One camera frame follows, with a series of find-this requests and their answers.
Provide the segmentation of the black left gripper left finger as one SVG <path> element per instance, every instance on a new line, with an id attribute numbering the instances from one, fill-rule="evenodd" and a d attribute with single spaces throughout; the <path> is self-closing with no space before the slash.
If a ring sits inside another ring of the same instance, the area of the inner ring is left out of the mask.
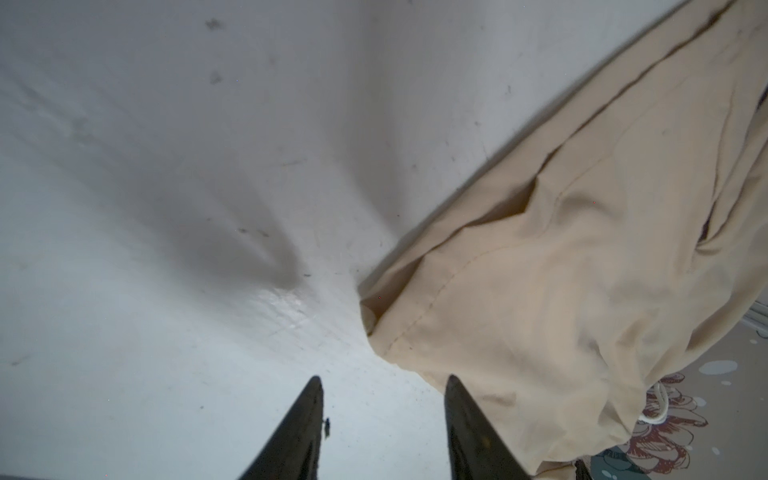
<path id="1" fill-rule="evenodd" d="M 242 480 L 315 480 L 324 428 L 321 378 L 311 377 Z"/>

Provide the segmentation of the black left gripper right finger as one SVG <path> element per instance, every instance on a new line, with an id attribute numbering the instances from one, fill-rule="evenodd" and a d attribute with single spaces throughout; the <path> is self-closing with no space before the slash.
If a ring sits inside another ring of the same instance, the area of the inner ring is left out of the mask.
<path id="1" fill-rule="evenodd" d="M 446 383 L 444 408 L 453 480 L 529 480 L 456 375 Z"/>

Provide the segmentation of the beige shorts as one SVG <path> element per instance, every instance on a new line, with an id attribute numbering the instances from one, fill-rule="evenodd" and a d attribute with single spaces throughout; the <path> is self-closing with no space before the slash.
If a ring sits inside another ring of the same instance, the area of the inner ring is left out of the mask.
<path id="1" fill-rule="evenodd" d="M 689 1 L 477 179 L 361 299 L 373 350 L 458 376 L 571 479 L 767 284 L 767 5 Z"/>

